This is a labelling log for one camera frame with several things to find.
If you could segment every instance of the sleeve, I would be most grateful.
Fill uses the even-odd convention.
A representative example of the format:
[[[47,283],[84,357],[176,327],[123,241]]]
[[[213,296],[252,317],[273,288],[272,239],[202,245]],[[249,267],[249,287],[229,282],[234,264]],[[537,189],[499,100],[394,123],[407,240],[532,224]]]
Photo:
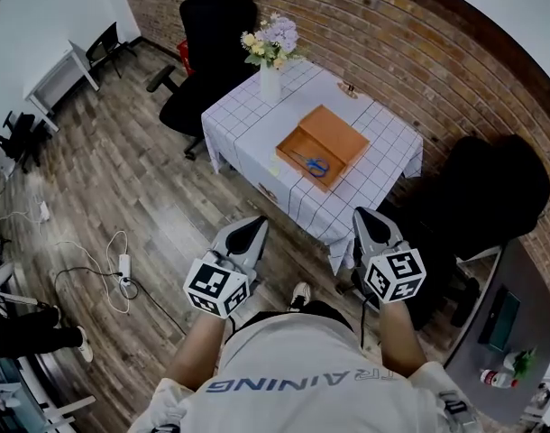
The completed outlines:
[[[463,424],[463,431],[483,431],[469,400],[440,363],[432,361],[423,364],[408,380],[419,391],[419,408],[426,414],[425,416],[420,414],[420,417],[425,420],[430,419],[427,424],[431,427],[426,431],[436,433],[456,431],[458,421]],[[464,408],[464,411],[454,412],[452,415],[451,410],[456,409],[458,405],[460,405],[459,410]],[[434,412],[435,418],[427,415],[428,412]]]
[[[129,433],[151,433],[165,425],[180,427],[187,414],[188,397],[193,392],[171,379],[162,379],[147,410],[132,424]]]

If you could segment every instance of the wooden box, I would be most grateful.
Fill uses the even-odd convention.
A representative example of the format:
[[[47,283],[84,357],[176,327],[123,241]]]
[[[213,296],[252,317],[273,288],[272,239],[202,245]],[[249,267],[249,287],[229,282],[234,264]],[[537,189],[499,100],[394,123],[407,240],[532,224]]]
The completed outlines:
[[[279,143],[276,153],[327,192],[345,169],[363,154],[368,144],[367,138],[321,105],[299,121],[298,126]],[[309,173],[305,160],[299,156],[323,159],[329,170],[321,178],[314,177]]]

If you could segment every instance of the black pants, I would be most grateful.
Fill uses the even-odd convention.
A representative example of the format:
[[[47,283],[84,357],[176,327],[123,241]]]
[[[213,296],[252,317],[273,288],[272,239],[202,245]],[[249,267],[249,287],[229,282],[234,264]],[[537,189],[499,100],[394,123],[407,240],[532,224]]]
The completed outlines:
[[[249,319],[243,326],[239,329],[244,329],[251,324],[255,324],[256,322],[263,321],[267,318],[273,318],[274,316],[279,316],[281,314],[288,314],[289,311],[281,312],[281,311],[260,311],[255,316],[253,316],[251,319]],[[327,305],[324,301],[314,300],[309,301],[307,305],[305,305],[299,313],[304,314],[313,314],[315,316],[323,316],[324,318],[331,318],[338,322],[341,322],[342,324],[345,324],[349,330],[353,332],[353,329],[349,325],[349,323],[345,320],[343,315],[337,311],[335,308]]]
[[[55,308],[18,318],[5,318],[0,314],[1,357],[16,359],[83,344],[83,336],[79,329],[53,328],[58,322],[59,312]]]

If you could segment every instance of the brick wall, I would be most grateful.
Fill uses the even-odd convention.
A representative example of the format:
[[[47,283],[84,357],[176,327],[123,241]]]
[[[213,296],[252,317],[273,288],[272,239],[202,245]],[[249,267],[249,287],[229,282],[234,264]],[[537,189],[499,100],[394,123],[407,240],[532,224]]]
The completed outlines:
[[[181,1],[129,3],[142,35],[174,50],[184,37]],[[276,11],[297,23],[310,60],[354,83],[423,134],[424,174],[436,172],[462,136],[492,141],[513,133],[536,149],[550,174],[547,94],[538,93],[524,78],[526,74],[517,73],[518,66],[532,72],[529,77],[539,79],[537,84],[544,91],[550,92],[550,82],[495,24],[486,26],[488,40],[513,42],[508,53],[511,62],[498,59],[508,50],[484,48],[478,37],[480,28],[470,26],[469,18],[454,12],[460,4],[443,7],[434,0],[253,1],[262,13]],[[471,7],[469,11],[479,14]],[[405,195],[413,184],[400,180],[396,196]],[[524,244],[550,287],[550,202]]]

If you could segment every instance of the forearm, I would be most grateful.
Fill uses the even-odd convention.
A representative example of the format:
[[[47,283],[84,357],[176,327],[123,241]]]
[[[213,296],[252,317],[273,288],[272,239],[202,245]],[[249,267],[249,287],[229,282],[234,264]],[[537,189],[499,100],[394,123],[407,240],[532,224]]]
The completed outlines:
[[[409,377],[427,362],[403,301],[380,307],[381,357],[383,366]]]
[[[163,376],[197,390],[213,377],[224,331],[224,319],[201,313]]]

